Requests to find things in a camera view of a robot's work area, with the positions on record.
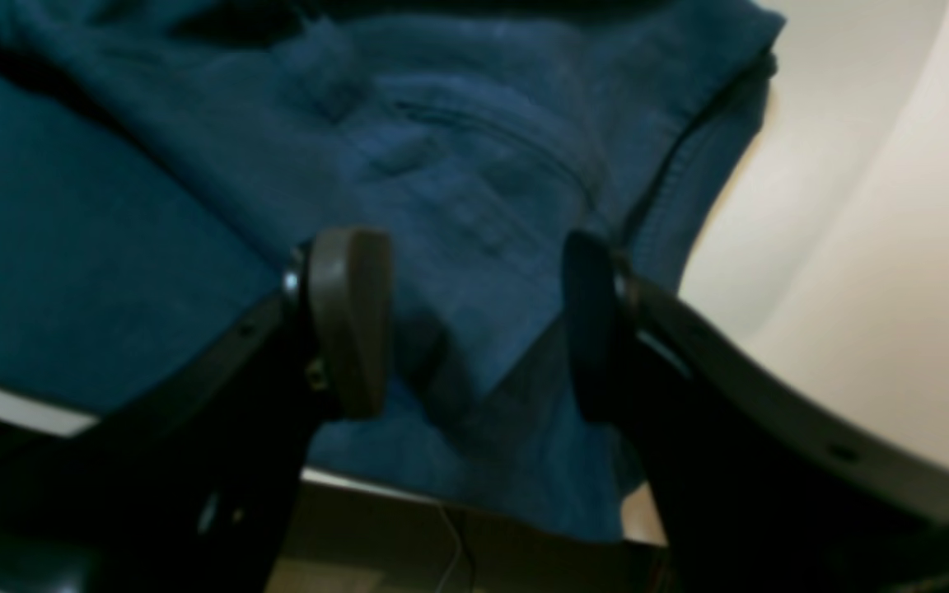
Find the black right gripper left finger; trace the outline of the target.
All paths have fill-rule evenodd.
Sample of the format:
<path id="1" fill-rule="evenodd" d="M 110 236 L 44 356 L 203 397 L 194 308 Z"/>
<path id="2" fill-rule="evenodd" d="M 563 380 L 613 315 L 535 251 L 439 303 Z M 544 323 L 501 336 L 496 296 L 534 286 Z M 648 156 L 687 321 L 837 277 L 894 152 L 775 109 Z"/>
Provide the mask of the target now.
<path id="1" fill-rule="evenodd" d="M 89 427 L 0 419 L 0 592 L 261 592 L 321 424 L 375 417 L 393 246 L 317 233 L 282 286 Z"/>

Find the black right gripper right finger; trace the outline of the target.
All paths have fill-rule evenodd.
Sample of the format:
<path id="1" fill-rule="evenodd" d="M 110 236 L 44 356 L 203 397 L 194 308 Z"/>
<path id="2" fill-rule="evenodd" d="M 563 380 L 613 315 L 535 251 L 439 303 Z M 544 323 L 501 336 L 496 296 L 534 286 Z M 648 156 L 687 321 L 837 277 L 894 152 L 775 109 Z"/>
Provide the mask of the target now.
<path id="1" fill-rule="evenodd" d="M 949 592 L 949 470 L 803 398 L 574 231 L 562 286 L 583 417 L 633 447 L 685 592 Z"/>

